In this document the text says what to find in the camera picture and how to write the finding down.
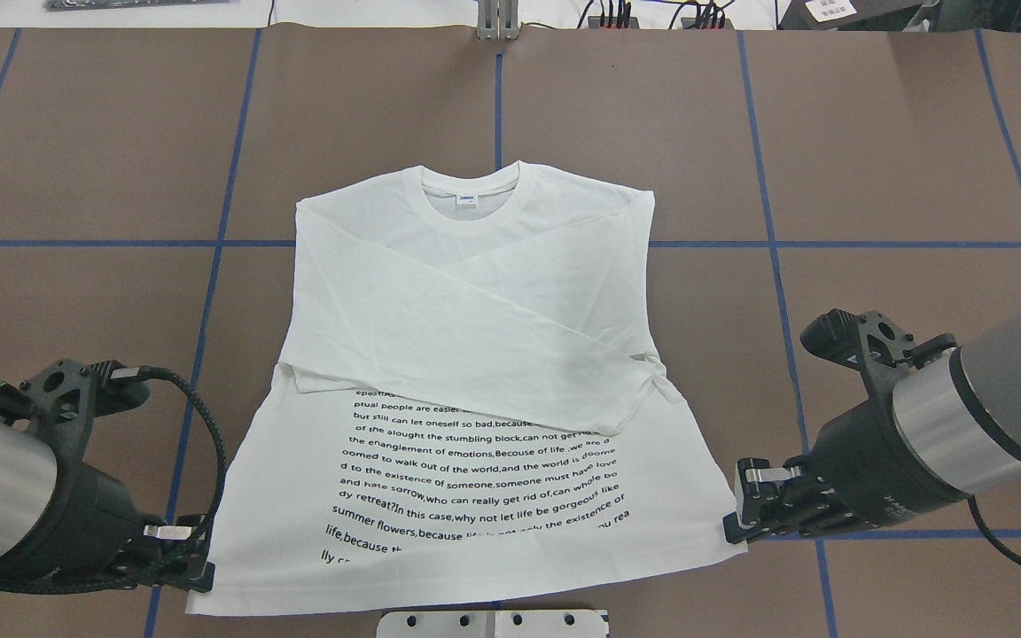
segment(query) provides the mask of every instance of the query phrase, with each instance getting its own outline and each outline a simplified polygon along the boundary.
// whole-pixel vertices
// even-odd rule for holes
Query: white label sticker
[[[814,19],[823,21],[836,20],[838,17],[856,15],[858,12],[849,0],[810,0],[806,3]]]

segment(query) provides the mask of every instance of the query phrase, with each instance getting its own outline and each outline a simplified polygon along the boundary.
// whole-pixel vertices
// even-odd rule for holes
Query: white mounting plate
[[[603,609],[410,610],[386,614],[377,638],[607,638],[607,619]]]

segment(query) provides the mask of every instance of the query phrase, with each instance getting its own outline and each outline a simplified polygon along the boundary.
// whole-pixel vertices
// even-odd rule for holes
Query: screw hole
[[[65,380],[65,376],[61,373],[53,373],[49,377],[45,377],[45,383],[42,384],[42,389],[46,392],[56,391],[57,387],[61,385],[61,381]]]

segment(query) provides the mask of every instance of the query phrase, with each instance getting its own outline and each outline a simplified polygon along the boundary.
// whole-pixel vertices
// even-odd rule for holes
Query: neckline
[[[528,197],[528,191],[534,184],[530,164],[524,161],[507,164],[483,178],[451,178],[450,175],[436,173],[423,165],[415,165],[412,168],[404,170],[404,182],[408,201],[430,226],[449,233],[465,235],[485,233],[495,229],[495,227],[502,226],[508,218],[513,218],[515,213],[522,209],[523,202]],[[433,203],[429,201],[428,194],[425,193],[425,186],[448,193],[483,193],[483,191],[494,191],[509,185],[514,185],[514,190],[507,201],[502,202],[502,205],[487,214],[486,217],[471,218],[471,220],[446,217],[436,210],[436,206],[433,206]]]

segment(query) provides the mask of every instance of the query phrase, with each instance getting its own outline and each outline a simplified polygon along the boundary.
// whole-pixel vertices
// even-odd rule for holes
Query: metallic band
[[[34,528],[57,482],[57,459],[40,440],[0,425],[0,556]]]
[[[892,414],[905,443],[932,475],[960,492],[979,494],[1021,477],[1021,460],[972,416],[952,379],[949,359],[941,356],[896,383]]]

